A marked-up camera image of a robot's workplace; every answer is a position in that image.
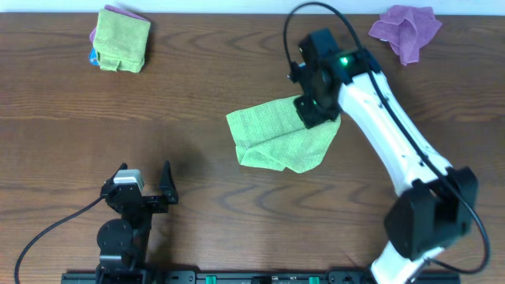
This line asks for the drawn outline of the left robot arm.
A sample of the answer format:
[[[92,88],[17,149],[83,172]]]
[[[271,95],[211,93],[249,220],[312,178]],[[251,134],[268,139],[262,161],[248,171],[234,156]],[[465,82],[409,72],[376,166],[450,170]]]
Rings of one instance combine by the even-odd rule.
[[[97,233],[100,248],[97,283],[162,283],[164,276],[146,263],[152,216],[167,213],[178,203],[178,193],[166,161],[159,180],[158,196],[143,194],[139,170],[121,164],[107,179],[100,196],[120,217],[105,222]]]

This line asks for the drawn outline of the green microfiber cloth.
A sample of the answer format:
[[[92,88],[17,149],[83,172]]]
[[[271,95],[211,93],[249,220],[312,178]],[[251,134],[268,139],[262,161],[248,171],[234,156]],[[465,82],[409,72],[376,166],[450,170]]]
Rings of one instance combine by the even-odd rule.
[[[322,163],[341,118],[307,129],[297,114],[296,98],[273,100],[226,116],[240,165],[302,174]]]

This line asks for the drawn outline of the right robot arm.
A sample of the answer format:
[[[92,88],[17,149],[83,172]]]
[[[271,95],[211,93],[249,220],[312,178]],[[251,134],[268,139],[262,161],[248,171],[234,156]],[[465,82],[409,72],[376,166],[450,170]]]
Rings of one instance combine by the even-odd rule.
[[[477,178],[456,170],[431,147],[400,107],[387,78],[367,50],[300,49],[291,80],[303,95],[294,105],[308,129],[348,114],[365,134],[390,176],[398,199],[384,219],[388,243],[372,263],[376,283],[409,283],[438,255],[482,222],[474,210]]]

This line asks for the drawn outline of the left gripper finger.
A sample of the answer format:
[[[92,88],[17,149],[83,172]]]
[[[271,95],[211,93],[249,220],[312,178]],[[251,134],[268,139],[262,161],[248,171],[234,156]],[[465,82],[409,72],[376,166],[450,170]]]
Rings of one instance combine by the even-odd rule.
[[[127,170],[128,169],[128,165],[126,163],[122,163],[120,165],[120,167],[115,171],[115,173],[110,177],[108,178],[105,183],[106,184],[113,184],[114,183],[114,178],[116,176],[116,174],[120,171],[120,170]]]
[[[178,192],[174,184],[170,162],[168,160],[163,165],[163,170],[159,180],[159,190],[166,197],[168,204],[178,203]]]

